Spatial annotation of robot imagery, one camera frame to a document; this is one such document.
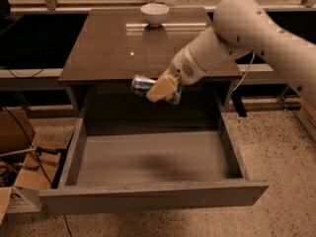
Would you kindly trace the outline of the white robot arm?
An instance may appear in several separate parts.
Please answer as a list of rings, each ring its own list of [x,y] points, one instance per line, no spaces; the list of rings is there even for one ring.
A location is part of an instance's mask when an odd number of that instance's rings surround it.
[[[147,93],[169,100],[220,64],[257,54],[311,107],[316,108],[316,44],[283,29],[255,0],[222,0],[213,24],[179,51]]]

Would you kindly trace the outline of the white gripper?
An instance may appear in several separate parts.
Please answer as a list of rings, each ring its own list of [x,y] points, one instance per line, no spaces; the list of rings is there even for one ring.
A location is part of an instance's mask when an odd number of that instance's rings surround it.
[[[206,75],[206,72],[194,61],[188,48],[182,48],[174,56],[169,69],[175,77],[173,75],[160,77],[147,93],[149,101],[155,103],[166,98],[167,103],[178,105],[181,101],[182,85],[193,85]]]

